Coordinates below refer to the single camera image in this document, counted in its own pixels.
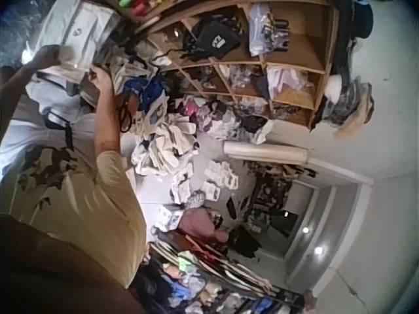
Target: plastic packaging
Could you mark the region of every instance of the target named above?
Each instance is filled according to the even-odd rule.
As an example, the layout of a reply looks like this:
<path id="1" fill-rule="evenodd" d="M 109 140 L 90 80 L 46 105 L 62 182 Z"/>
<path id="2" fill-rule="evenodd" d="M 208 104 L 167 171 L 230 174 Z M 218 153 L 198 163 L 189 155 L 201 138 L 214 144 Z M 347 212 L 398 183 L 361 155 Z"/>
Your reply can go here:
<path id="1" fill-rule="evenodd" d="M 243 97 L 239 102 L 238 109 L 242 114 L 263 114 L 268 102 L 263 98 Z"/>
<path id="2" fill-rule="evenodd" d="M 268 67 L 266 73 L 268 75 L 268 89 L 271 99 L 275 99 L 285 85 L 293 90 L 304 92 L 309 91 L 314 86 L 313 83 L 308 81 L 308 73 L 305 71 L 275 66 Z"/>
<path id="3" fill-rule="evenodd" d="M 296 106 L 281 104 L 280 106 L 274 108 L 274 110 L 269 115 L 269 119 L 285 120 L 295 115 L 300 110 L 301 109 Z"/>
<path id="4" fill-rule="evenodd" d="M 249 13 L 249 51 L 255 57 L 271 51 L 288 51 L 289 23 L 274 20 L 267 4 L 256 3 Z"/>
<path id="5" fill-rule="evenodd" d="M 254 65 L 220 65 L 220 69 L 233 90 L 245 88 L 251 82 L 251 77 L 259 76 L 258 67 Z"/>
<path id="6" fill-rule="evenodd" d="M 254 4 L 249 13 L 249 51 L 252 57 L 266 52 L 263 28 L 268 21 L 269 6 L 264 3 Z"/>

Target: beige shirt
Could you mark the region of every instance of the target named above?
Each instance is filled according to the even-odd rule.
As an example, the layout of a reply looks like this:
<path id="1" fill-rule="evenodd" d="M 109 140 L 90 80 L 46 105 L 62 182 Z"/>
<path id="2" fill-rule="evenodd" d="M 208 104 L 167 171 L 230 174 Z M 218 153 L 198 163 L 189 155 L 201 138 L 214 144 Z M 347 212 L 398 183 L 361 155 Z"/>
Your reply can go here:
<path id="1" fill-rule="evenodd" d="M 27 149 L 1 183 L 1 212 L 101 264 L 124 287 L 145 250 L 146 225 L 116 152 L 103 152 L 90 169 L 67 148 Z"/>

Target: white rolled towel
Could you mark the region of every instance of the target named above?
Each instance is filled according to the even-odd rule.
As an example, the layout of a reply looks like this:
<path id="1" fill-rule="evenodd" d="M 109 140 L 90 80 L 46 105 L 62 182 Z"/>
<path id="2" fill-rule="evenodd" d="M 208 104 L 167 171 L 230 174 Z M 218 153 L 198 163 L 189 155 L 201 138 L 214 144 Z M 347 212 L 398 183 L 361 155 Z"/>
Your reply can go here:
<path id="1" fill-rule="evenodd" d="M 308 151 L 304 148 L 230 141 L 224 142 L 224 153 L 234 159 L 292 165 L 305 164 L 308 158 Z"/>

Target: hand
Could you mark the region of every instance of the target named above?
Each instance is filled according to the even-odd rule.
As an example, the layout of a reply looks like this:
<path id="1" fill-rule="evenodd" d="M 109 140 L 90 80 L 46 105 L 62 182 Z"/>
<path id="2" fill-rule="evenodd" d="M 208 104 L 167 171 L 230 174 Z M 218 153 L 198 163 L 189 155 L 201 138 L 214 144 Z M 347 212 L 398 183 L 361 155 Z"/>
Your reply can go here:
<path id="1" fill-rule="evenodd" d="M 59 45 L 52 44 L 50 46 L 44 46 L 36 53 L 31 64 L 36 70 L 48 69 L 49 67 L 60 65 L 61 61 L 58 59 L 59 54 Z"/>
<path id="2" fill-rule="evenodd" d="M 113 94 L 113 82 L 110 74 L 106 70 L 92 64 L 88 77 L 89 81 L 92 82 L 101 93 L 112 92 Z"/>

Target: person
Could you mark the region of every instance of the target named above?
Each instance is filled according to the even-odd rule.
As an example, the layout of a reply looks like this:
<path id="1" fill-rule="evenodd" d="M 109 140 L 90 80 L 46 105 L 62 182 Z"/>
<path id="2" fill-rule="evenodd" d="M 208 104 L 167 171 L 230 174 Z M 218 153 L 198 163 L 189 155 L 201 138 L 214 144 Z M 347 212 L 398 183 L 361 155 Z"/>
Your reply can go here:
<path id="1" fill-rule="evenodd" d="M 0 265 L 127 288 L 146 225 L 122 164 L 111 77 L 92 66 L 97 111 L 71 125 L 70 141 L 68 132 L 46 127 L 39 104 L 24 93 L 34 73 L 60 63 L 59 51 L 42 47 L 0 89 Z M 95 130 L 83 129 L 83 119 L 94 119 Z"/>

